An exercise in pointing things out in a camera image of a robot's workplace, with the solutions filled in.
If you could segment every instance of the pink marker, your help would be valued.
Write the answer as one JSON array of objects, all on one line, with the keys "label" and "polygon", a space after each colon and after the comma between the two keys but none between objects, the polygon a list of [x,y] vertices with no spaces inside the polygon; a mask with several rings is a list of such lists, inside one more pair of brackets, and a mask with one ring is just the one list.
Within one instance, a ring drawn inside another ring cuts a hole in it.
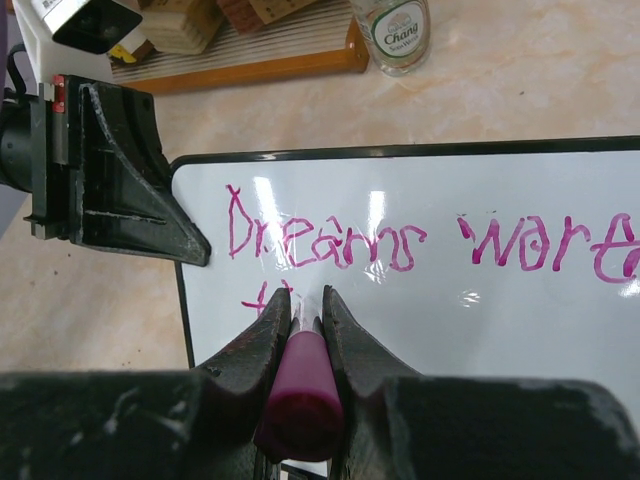
[{"label": "pink marker", "polygon": [[253,442],[273,462],[320,462],[333,456],[343,430],[319,309],[303,300]]}]

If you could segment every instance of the table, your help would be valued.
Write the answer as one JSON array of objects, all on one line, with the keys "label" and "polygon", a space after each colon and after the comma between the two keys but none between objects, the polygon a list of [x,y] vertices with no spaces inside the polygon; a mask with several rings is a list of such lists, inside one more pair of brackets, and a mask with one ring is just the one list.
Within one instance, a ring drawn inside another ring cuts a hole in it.
[{"label": "table", "polygon": [[[431,57],[156,98],[169,159],[195,153],[640,133],[637,0],[432,0]],[[185,368],[171,262],[0,240],[0,370]]]}]

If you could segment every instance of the camera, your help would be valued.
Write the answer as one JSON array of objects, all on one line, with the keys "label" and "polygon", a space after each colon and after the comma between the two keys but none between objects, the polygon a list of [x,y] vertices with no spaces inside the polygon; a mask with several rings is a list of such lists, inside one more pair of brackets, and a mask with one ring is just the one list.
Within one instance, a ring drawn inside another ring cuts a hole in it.
[{"label": "camera", "polygon": [[89,53],[107,53],[142,16],[116,0],[31,0],[54,42]]}]

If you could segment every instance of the clear bottle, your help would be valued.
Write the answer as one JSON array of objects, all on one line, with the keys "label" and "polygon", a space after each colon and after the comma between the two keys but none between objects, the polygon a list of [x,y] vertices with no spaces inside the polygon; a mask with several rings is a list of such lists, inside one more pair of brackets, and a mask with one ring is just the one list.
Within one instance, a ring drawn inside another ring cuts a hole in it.
[{"label": "clear bottle", "polygon": [[431,38],[427,0],[350,0],[380,69],[392,77],[412,72],[426,59]]}]

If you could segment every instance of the black border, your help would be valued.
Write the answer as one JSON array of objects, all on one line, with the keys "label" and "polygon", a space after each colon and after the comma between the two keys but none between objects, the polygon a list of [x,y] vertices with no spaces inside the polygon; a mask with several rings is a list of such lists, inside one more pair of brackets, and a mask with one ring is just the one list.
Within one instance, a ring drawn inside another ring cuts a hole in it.
[{"label": "black border", "polygon": [[[453,155],[501,155],[525,153],[616,152],[640,150],[640,135],[624,137],[566,138],[554,140],[516,140],[507,142],[447,143],[433,145],[385,145],[374,147],[322,148],[275,152],[219,153],[187,155],[171,164],[170,184],[179,168],[208,163],[246,163],[288,160],[324,160],[381,157],[441,157]],[[180,311],[184,326],[189,367],[195,366],[186,291],[180,262],[175,262]]]}]

